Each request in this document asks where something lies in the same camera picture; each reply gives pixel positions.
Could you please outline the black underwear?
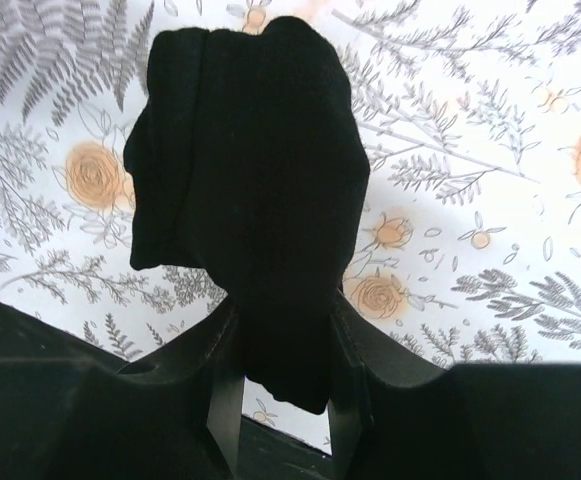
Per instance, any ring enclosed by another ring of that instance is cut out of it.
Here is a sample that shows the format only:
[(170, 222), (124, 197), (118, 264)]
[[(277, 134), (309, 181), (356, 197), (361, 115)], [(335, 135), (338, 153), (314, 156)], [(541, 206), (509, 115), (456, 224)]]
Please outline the black underwear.
[(235, 304), (249, 380), (313, 414), (369, 161), (331, 43), (282, 16), (257, 35), (165, 30), (123, 152), (130, 264), (199, 268)]

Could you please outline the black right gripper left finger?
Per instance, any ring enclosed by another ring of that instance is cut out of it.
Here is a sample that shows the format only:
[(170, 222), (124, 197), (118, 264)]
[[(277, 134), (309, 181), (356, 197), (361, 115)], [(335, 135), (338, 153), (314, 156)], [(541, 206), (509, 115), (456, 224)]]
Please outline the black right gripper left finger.
[(0, 303), (0, 479), (232, 479), (243, 387), (230, 301), (133, 362)]

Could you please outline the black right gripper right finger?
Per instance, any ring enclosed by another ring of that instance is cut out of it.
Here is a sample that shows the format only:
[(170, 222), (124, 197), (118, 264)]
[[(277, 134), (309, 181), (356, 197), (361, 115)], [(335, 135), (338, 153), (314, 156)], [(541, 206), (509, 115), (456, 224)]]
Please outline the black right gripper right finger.
[(338, 479), (581, 479), (581, 363), (443, 369), (344, 298), (328, 417)]

